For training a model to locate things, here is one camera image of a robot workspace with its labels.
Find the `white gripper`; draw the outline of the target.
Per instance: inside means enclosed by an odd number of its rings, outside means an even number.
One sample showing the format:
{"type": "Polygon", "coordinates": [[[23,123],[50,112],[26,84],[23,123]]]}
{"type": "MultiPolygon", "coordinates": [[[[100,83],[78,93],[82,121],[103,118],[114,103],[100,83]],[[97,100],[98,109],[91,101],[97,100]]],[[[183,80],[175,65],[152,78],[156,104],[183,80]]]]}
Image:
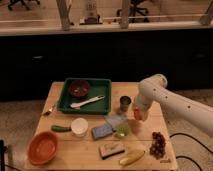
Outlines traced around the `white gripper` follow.
{"type": "Polygon", "coordinates": [[[150,109],[151,104],[149,102],[141,102],[135,100],[133,102],[133,110],[138,108],[142,113],[142,121],[146,121],[148,119],[148,110],[150,109]]]}

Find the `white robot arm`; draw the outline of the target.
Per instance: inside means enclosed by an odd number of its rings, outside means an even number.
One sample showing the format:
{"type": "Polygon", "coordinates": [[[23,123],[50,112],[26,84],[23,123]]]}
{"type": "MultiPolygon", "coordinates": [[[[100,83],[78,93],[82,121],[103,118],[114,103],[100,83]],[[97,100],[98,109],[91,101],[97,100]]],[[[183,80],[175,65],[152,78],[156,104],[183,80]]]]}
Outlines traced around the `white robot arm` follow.
{"type": "Polygon", "coordinates": [[[213,107],[173,93],[166,89],[167,85],[167,78],[162,74],[155,74],[139,82],[138,94],[133,102],[135,119],[145,121],[148,110],[156,101],[213,137],[213,107]]]}

